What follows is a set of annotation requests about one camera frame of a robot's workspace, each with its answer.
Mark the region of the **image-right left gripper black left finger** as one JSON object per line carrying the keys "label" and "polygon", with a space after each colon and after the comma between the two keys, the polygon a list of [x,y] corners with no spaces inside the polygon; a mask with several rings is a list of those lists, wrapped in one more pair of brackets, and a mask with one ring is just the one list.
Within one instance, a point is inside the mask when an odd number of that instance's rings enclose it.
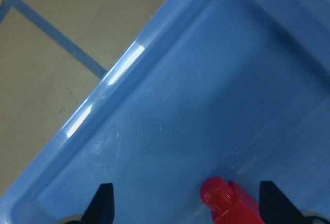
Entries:
{"label": "image-right left gripper black left finger", "polygon": [[81,220],[83,223],[108,223],[114,221],[114,192],[112,183],[101,184]]}

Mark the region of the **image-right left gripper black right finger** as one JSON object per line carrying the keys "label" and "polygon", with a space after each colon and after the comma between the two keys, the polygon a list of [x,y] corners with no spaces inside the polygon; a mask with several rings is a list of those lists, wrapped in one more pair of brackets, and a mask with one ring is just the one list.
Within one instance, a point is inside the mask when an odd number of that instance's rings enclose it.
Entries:
{"label": "image-right left gripper black right finger", "polygon": [[259,213],[263,221],[271,223],[309,223],[272,181],[259,185]]}

